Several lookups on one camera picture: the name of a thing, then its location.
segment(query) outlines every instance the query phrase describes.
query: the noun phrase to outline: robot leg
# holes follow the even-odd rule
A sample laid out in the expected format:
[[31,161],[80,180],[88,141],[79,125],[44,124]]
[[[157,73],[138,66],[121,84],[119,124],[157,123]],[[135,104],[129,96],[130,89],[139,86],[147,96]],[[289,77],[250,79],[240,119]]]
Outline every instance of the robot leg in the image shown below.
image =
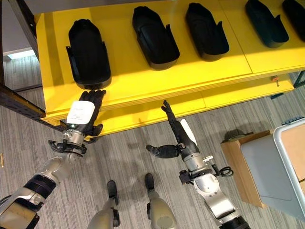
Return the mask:
[[149,203],[147,204],[147,216],[151,220],[153,229],[174,229],[177,225],[175,216],[167,203],[160,198],[154,190],[152,174],[145,176],[145,185],[148,191]]
[[93,216],[87,229],[112,229],[120,225],[119,212],[114,209],[119,204],[119,198],[113,180],[108,181],[107,189],[109,200],[104,204],[103,209]]

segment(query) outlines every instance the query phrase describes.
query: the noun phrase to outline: yellow shelf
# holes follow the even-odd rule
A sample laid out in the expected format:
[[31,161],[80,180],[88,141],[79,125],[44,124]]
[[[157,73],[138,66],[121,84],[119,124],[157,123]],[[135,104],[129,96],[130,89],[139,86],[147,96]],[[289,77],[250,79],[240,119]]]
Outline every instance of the yellow shelf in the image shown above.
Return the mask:
[[246,12],[247,0],[221,0],[220,4],[241,45],[253,73],[269,70],[290,70],[305,68],[305,42],[292,27],[283,11],[282,0],[260,0],[273,16],[281,15],[281,21],[288,33],[289,41],[279,48],[268,48],[260,40]]
[[[288,75],[281,75],[279,78],[279,87],[270,78],[265,78],[180,95],[167,100],[175,115],[181,117],[294,89]],[[160,108],[162,103],[163,101],[159,100],[109,111],[104,111],[102,108],[96,124],[103,123],[101,135],[107,135],[165,121],[167,117]]]
[[[293,90],[288,76],[280,86],[269,76],[305,69],[305,43],[293,30],[280,0],[263,0],[274,15],[280,13],[290,40],[280,48],[264,46],[245,14],[246,0],[199,0],[216,20],[223,21],[230,50],[220,60],[199,58],[185,22],[193,0],[165,0],[43,13],[35,17],[46,122],[59,125],[83,90],[73,80],[65,47],[74,21],[90,19],[105,41],[112,71],[102,112],[97,120],[104,134],[166,120],[163,99],[173,104],[177,116],[214,109],[271,94]],[[170,24],[180,50],[175,66],[150,69],[132,27],[133,10],[148,6],[164,25]]]
[[[200,0],[223,21],[230,51],[216,62],[199,58],[185,22],[192,0],[141,2],[43,13],[36,16],[37,40],[47,117],[65,116],[82,93],[74,82],[65,47],[73,22],[90,19],[105,41],[112,71],[106,88],[105,110],[179,96],[227,82],[240,82],[251,73],[246,58],[218,1]],[[132,27],[135,7],[148,6],[164,24],[170,24],[180,50],[175,66],[164,71],[150,69]]]

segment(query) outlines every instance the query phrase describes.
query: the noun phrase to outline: black plastic tray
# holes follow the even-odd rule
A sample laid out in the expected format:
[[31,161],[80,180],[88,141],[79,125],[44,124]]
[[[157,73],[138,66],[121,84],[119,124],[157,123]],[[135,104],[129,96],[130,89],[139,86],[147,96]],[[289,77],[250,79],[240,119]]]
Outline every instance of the black plastic tray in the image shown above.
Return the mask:
[[170,25],[164,27],[159,15],[146,6],[134,9],[132,25],[148,64],[163,70],[173,66],[180,52]]
[[111,83],[105,43],[99,29],[90,21],[75,21],[69,31],[71,47],[66,47],[72,74],[82,89],[96,90]]
[[215,61],[229,51],[222,21],[216,24],[207,8],[200,3],[190,3],[185,18],[201,58]]
[[274,17],[268,7],[259,0],[249,0],[245,8],[259,37],[266,46],[277,48],[289,40],[280,15]]
[[302,41],[305,42],[305,9],[295,0],[285,0],[283,8]]

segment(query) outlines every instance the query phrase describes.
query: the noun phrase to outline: gray container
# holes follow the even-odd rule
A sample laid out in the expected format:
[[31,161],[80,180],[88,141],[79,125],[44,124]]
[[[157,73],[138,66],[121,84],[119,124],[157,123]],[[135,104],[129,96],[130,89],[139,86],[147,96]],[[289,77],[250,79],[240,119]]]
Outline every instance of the gray container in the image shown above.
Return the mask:
[[305,196],[281,139],[283,131],[303,124],[305,118],[278,127],[272,135],[242,144],[241,150],[261,201],[305,221]]

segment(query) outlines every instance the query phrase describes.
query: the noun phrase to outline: robotic hand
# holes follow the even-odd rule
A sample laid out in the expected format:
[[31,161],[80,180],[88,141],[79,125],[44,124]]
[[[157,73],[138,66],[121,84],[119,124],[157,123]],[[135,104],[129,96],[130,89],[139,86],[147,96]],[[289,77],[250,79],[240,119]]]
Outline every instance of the robotic hand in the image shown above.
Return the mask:
[[[168,122],[177,139],[177,145],[165,145],[154,147],[147,145],[146,149],[159,158],[173,158],[181,155],[188,171],[180,172],[182,184],[192,184],[195,190],[204,198],[206,207],[211,212],[215,223],[221,229],[249,229],[248,223],[240,215],[237,208],[224,195],[219,187],[216,176],[231,176],[233,171],[230,167],[218,170],[213,162],[213,157],[203,158],[201,155],[195,137],[190,130],[187,122],[183,119],[178,122],[167,101],[164,101],[162,110],[166,112]],[[210,163],[215,171],[208,167]]]
[[23,187],[0,200],[1,229],[32,229],[36,226],[39,221],[37,212],[46,198],[86,153],[84,137],[98,136],[102,131],[102,125],[94,126],[94,121],[105,94],[106,91],[101,90],[85,91],[73,104],[67,118],[68,130],[63,132],[63,142],[49,141],[55,155]]

